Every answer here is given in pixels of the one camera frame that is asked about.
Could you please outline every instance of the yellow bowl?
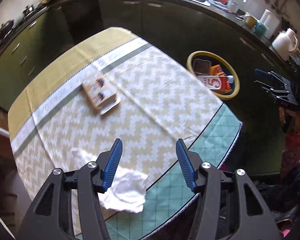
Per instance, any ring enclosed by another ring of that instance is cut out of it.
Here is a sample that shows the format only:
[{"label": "yellow bowl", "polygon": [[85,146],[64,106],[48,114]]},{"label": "yellow bowl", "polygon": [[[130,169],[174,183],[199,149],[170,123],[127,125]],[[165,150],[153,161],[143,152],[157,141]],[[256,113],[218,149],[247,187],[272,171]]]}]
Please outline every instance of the yellow bowl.
[{"label": "yellow bowl", "polygon": [[221,100],[230,100],[232,98],[234,98],[238,93],[239,93],[239,90],[240,90],[240,82],[239,82],[239,78],[238,78],[238,75],[237,73],[234,71],[234,69],[231,67],[231,65],[226,62],[223,58],[219,57],[218,55],[214,54],[214,53],[211,53],[211,52],[208,52],[208,51],[196,51],[196,52],[193,52],[189,55],[188,59],[187,59],[187,64],[186,64],[186,68],[188,71],[190,71],[195,77],[197,77],[194,73],[194,70],[192,68],[192,61],[195,57],[197,56],[209,56],[209,57],[212,57],[218,61],[220,61],[231,73],[231,75],[233,75],[233,78],[234,78],[234,91],[231,95],[221,95],[221,94],[218,94],[214,91],[212,91],[217,97],[219,97]]}]

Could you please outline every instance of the pink sleeve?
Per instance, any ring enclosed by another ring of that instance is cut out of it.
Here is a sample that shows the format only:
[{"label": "pink sleeve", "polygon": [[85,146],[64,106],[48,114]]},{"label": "pink sleeve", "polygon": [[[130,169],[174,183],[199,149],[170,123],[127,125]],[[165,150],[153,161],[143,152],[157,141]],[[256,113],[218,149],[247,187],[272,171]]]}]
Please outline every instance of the pink sleeve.
[{"label": "pink sleeve", "polygon": [[282,153],[280,177],[300,164],[300,134],[287,134],[285,149]]}]

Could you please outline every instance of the white container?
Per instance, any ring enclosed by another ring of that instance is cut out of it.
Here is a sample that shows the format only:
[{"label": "white container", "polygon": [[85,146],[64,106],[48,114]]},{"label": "white container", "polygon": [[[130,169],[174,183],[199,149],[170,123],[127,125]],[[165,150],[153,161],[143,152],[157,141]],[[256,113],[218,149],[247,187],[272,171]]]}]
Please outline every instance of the white container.
[{"label": "white container", "polygon": [[264,25],[268,27],[268,30],[265,33],[265,37],[267,39],[271,38],[274,31],[280,24],[280,20],[276,16],[274,16],[274,14],[269,10],[265,10],[265,12],[263,13],[260,19],[260,22],[264,23]]},{"label": "white container", "polygon": [[237,11],[239,10],[239,5],[237,5],[235,2],[233,2],[232,0],[228,1],[227,4],[228,9],[233,12],[233,13],[237,13]]},{"label": "white container", "polygon": [[288,61],[289,55],[298,51],[299,42],[296,34],[292,29],[288,29],[287,32],[281,32],[272,42],[272,47],[284,60]]}]

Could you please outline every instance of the kitchen counter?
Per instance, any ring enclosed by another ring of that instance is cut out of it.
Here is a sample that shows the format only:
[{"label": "kitchen counter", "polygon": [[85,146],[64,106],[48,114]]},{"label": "kitchen counter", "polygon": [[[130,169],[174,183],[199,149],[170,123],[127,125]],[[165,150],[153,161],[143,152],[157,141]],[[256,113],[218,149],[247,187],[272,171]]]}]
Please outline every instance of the kitchen counter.
[{"label": "kitchen counter", "polygon": [[[49,9],[49,7],[53,6],[61,6],[63,4],[72,2],[75,0],[53,0],[51,4],[49,4],[47,7],[41,9],[36,14],[34,14],[32,17],[30,17],[26,22],[24,22],[16,31],[13,31],[12,35],[9,35],[3,42],[4,46],[0,50],[1,53],[5,50],[5,48],[12,42],[12,40],[26,27],[28,26],[32,21],[34,21],[37,17],[39,17],[41,14],[43,14],[45,11]],[[233,13],[228,13],[226,11],[223,11],[217,7],[210,6],[206,7],[202,5],[200,2],[196,2],[193,0],[163,0],[167,2],[173,2],[179,5],[183,5],[192,9],[195,9],[197,11],[200,11],[202,13],[205,13],[213,18],[216,18],[225,24],[233,27],[238,32],[242,33],[246,37],[248,37],[252,42],[254,42],[256,45],[258,45],[261,49],[265,50],[272,58],[276,61],[285,71],[289,72],[289,66],[287,62],[284,62],[276,52],[271,49],[271,42],[266,39],[265,37],[259,38],[257,37],[251,28],[249,28],[243,21],[240,21],[236,19],[236,15]]]}]

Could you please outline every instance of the person's hand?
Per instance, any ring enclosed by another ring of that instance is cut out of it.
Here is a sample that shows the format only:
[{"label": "person's hand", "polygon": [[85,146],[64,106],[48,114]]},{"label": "person's hand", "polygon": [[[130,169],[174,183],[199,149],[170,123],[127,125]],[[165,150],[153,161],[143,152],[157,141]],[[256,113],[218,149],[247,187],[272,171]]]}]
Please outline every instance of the person's hand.
[{"label": "person's hand", "polygon": [[293,131],[296,133],[300,133],[300,111],[291,111],[291,110],[279,107],[279,117],[280,117],[280,121],[283,123],[286,123],[286,119],[284,117],[284,115],[286,113],[295,118],[295,125],[293,128]]}]

